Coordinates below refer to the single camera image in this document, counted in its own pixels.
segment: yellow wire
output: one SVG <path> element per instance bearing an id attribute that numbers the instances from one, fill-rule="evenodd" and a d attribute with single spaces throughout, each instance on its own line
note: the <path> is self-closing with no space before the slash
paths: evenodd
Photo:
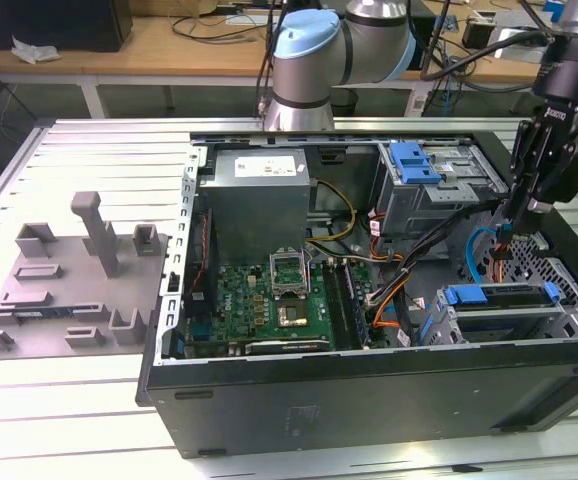
<path id="1" fill-rule="evenodd" d="M 349 210 L 351 211 L 351 221 L 347 225 L 347 228 L 345 228 L 340 233 L 336 233 L 334 235 L 329 235 L 327 237 L 313 237 L 313 238 L 310 238 L 309 240 L 316 241 L 316 242 L 330 242 L 330 241 L 336 240 L 340 237 L 344 237 L 345 235 L 347 235 L 348 233 L 350 233 L 353 230 L 353 227 L 356 224 L 356 210 L 353 208 L 353 205 L 351 204 L 349 199 L 340 190 L 338 190 L 336 187 L 334 187 L 332 184 L 330 184 L 326 180 L 320 180 L 320 179 L 316 179 L 316 182 L 328 186 L 331 190 L 333 190 L 336 193 L 336 195 L 338 195 L 340 198 L 342 198 L 342 200 L 347 204 L 347 206 L 349 207 Z"/>

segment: floor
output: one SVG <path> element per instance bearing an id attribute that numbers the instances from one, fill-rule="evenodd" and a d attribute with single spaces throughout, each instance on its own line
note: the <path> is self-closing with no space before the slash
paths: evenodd
<path id="1" fill-rule="evenodd" d="M 69 85 L 19 85 L 16 94 L 38 118 L 88 118 L 81 91 Z M 355 115 L 360 117 L 401 116 L 408 98 L 407 91 L 360 90 Z M 161 87 L 105 86 L 101 95 L 113 117 L 248 117 L 253 108 L 253 88 L 175 87 L 176 107 L 167 110 Z M 434 105 L 425 116 L 506 117 L 519 94 L 454 94 L 448 102 L 436 95 Z M 332 102 L 344 104 L 345 92 L 334 95 Z M 451 108 L 456 98 L 459 101 Z M 15 154 L 31 130 L 34 121 L 6 90 L 0 92 L 0 172 Z M 516 115 L 527 116 L 537 104 L 530 95 L 522 97 Z"/>

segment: blue clip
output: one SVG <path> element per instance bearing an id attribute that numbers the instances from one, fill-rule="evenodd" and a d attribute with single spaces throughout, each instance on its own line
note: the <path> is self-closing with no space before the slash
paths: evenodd
<path id="1" fill-rule="evenodd" d="M 452 285 L 445 290 L 445 296 L 447 296 L 447 292 L 451 292 L 453 298 L 457 299 L 456 303 L 473 304 L 488 302 L 485 292 L 482 290 L 482 287 L 478 285 Z"/>
<path id="2" fill-rule="evenodd" d="M 392 143 L 391 162 L 400 170 L 404 184 L 437 184 L 442 180 L 429 165 L 429 155 L 416 142 Z"/>
<path id="3" fill-rule="evenodd" d="M 458 296 L 453 288 L 445 288 L 445 298 L 447 299 L 447 304 L 456 305 L 458 303 Z"/>
<path id="4" fill-rule="evenodd" d="M 429 315 L 427 317 L 427 320 L 425 321 L 425 324 L 420 329 L 420 343 L 422 343 L 422 340 L 425 338 L 425 335 L 427 334 L 427 332 L 431 328 L 432 323 L 433 323 L 433 315 Z"/>
<path id="5" fill-rule="evenodd" d="M 549 295 L 549 298 L 553 304 L 557 304 L 560 301 L 560 290 L 553 282 L 545 282 L 545 292 Z"/>

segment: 3d printed tray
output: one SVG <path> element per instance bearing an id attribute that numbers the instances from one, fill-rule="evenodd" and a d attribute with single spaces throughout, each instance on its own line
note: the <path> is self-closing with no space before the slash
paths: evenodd
<path id="1" fill-rule="evenodd" d="M 99 203 L 96 192 L 72 202 L 88 237 L 55 237 L 46 224 L 21 230 L 0 292 L 0 359 L 142 352 L 168 237 L 153 225 L 116 236 Z"/>

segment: blue cable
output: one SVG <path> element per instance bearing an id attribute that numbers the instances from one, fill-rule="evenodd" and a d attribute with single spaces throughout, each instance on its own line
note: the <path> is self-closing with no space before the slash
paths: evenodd
<path id="1" fill-rule="evenodd" d="M 476 268 L 476 261 L 473 258 L 473 244 L 476 242 L 476 239 L 480 236 L 480 234 L 484 232 L 493 234 L 496 233 L 493 228 L 479 227 L 471 234 L 469 240 L 467 240 L 467 243 L 465 244 L 465 260 L 467 261 L 467 268 L 469 268 L 469 273 L 471 273 L 473 281 L 476 283 L 482 283 L 482 279 L 478 273 L 478 268 Z"/>
<path id="2" fill-rule="evenodd" d="M 451 102 L 450 80 L 447 80 L 445 85 L 445 105 L 442 107 L 442 116 L 446 117 L 449 113 L 449 103 Z"/>

